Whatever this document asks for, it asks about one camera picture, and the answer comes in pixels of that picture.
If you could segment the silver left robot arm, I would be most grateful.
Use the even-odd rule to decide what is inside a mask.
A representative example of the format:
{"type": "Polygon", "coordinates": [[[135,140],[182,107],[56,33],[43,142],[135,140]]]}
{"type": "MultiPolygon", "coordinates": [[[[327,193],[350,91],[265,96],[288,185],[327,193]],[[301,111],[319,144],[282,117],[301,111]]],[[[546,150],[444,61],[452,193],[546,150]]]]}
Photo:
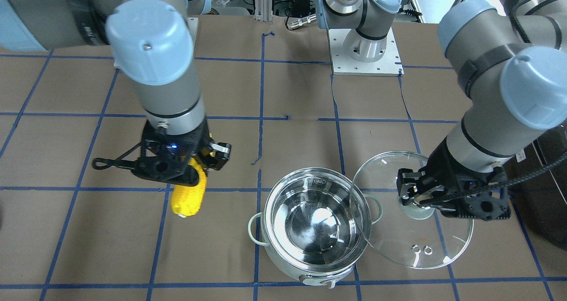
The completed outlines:
{"type": "Polygon", "coordinates": [[[448,10],[437,29],[444,56],[472,101],[423,168],[399,169],[401,210],[415,220],[438,209],[448,218],[505,220],[508,187],[554,168],[509,180],[503,164],[566,119],[566,0],[486,0],[448,10]]]}

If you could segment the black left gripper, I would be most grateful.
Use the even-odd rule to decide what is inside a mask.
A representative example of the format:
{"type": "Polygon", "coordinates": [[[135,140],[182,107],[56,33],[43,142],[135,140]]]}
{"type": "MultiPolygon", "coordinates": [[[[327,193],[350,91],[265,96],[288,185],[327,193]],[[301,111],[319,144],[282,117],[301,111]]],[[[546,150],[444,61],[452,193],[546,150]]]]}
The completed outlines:
{"type": "Polygon", "coordinates": [[[404,207],[415,204],[419,208],[429,208],[431,204],[423,205],[416,199],[434,186],[441,186],[441,190],[433,192],[432,206],[440,209],[443,216],[490,222],[511,217],[508,190],[504,186],[483,192],[478,189],[507,180],[501,166],[490,168],[488,173],[462,166],[450,154],[447,141],[443,140],[429,156],[425,172],[399,168],[396,186],[404,207]]]}

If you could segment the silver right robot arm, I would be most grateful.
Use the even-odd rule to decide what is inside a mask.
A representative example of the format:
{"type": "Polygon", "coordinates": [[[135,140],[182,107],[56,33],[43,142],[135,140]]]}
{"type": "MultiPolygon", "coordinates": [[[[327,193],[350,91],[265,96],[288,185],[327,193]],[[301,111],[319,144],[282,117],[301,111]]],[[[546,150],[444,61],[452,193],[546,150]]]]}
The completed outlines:
{"type": "Polygon", "coordinates": [[[94,158],[93,168],[203,186],[207,170],[220,170],[231,150],[210,136],[193,63],[197,24],[190,16],[210,10],[211,0],[1,0],[1,46],[30,52],[109,45],[147,121],[138,159],[94,158]]]}

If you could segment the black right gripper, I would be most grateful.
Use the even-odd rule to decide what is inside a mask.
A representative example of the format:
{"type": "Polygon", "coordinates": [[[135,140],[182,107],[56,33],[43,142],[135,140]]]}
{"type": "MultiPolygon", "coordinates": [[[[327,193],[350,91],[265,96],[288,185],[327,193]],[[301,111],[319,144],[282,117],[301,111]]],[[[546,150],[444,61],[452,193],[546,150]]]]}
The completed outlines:
{"type": "Polygon", "coordinates": [[[203,170],[219,171],[229,161],[232,145],[214,143],[207,121],[196,129],[181,135],[170,135],[166,129],[154,129],[146,121],[140,139],[140,156],[134,162],[132,174],[150,181],[174,185],[196,186],[200,180],[195,168],[190,168],[191,158],[203,170]]]}

